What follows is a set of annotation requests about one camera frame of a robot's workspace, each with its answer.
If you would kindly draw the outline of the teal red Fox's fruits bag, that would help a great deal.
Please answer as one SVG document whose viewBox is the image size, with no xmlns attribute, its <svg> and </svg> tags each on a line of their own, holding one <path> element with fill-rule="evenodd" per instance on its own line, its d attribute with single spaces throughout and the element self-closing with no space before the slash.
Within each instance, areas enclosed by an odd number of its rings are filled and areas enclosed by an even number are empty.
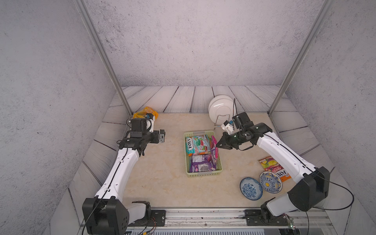
<svg viewBox="0 0 376 235">
<path fill-rule="evenodd" d="M 211 149 L 210 141 L 207 135 L 186 137 L 185 143 L 186 143 L 187 154 L 189 150 L 193 150 L 193 149 L 201 149 L 201 150 Z"/>
</svg>

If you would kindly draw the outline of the purple Fox's berries bag back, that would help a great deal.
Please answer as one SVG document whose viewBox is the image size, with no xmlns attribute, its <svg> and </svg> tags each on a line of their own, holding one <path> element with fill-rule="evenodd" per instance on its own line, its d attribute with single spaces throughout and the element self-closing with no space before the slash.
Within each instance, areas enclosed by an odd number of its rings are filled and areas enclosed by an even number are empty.
<svg viewBox="0 0 376 235">
<path fill-rule="evenodd" d="M 213 163 L 212 156 L 192 155 L 189 173 L 216 171 L 216 165 Z"/>
</svg>

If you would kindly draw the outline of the yellow orange candy bag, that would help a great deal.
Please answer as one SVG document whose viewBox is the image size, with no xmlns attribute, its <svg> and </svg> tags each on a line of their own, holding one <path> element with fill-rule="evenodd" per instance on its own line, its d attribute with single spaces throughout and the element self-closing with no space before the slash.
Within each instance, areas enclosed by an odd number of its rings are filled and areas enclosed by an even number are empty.
<svg viewBox="0 0 376 235">
<path fill-rule="evenodd" d="M 157 119 L 158 116 L 159 116 L 159 114 L 154 109 L 152 109 L 151 107 L 148 107 L 148 106 L 143 108 L 141 111 L 133 114 L 133 118 L 150 118 L 150 119 L 153 119 L 155 117 L 155 119 Z"/>
</svg>

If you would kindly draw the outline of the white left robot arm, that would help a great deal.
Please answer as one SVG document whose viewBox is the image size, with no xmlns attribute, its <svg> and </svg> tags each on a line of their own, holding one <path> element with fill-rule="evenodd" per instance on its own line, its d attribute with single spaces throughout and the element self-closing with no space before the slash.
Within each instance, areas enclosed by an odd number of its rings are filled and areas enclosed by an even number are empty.
<svg viewBox="0 0 376 235">
<path fill-rule="evenodd" d="M 119 141 L 118 152 L 112 169 L 94 197 L 86 198 L 82 211 L 83 232 L 89 235 L 126 235 L 129 224 L 140 222 L 147 227 L 152 221 L 151 206 L 147 201 L 135 201 L 124 206 L 123 195 L 132 169 L 145 154 L 148 144 L 159 144 L 165 140 L 164 130 L 154 130 L 156 117 L 148 113 L 145 117 L 127 121 L 129 130 Z"/>
</svg>

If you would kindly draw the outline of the pink Fox's berries candy bag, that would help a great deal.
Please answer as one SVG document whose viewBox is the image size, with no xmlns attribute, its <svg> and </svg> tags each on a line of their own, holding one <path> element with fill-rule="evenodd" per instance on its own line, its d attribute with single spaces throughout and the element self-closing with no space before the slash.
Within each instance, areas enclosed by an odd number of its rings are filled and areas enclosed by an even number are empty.
<svg viewBox="0 0 376 235">
<path fill-rule="evenodd" d="M 217 167 L 217 161 L 218 161 L 218 148 L 216 147 L 217 140 L 216 138 L 212 135 L 210 137 L 210 145 L 211 145 L 211 162 L 213 166 L 216 168 Z"/>
</svg>

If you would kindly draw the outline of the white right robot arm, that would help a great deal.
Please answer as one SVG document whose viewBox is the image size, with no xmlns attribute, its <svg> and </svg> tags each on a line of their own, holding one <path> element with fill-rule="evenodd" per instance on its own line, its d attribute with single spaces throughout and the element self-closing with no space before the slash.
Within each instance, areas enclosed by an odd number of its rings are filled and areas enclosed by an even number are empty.
<svg viewBox="0 0 376 235">
<path fill-rule="evenodd" d="M 221 125 L 224 130 L 218 148 L 236 149 L 250 142 L 273 157 L 291 176 L 296 185 L 284 195 L 261 206 L 265 221 L 295 210 L 309 211 L 329 194 L 330 172 L 317 168 L 289 148 L 265 123 L 254 124 L 243 112 Z"/>
</svg>

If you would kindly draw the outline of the pink yellow Fox's candy bag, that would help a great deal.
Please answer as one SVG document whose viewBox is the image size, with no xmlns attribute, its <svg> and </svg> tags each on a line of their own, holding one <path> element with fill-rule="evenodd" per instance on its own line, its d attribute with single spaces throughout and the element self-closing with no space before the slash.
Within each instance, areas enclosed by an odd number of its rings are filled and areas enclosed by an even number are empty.
<svg viewBox="0 0 376 235">
<path fill-rule="evenodd" d="M 193 149 L 188 151 L 188 156 L 211 154 L 211 150 Z"/>
</svg>

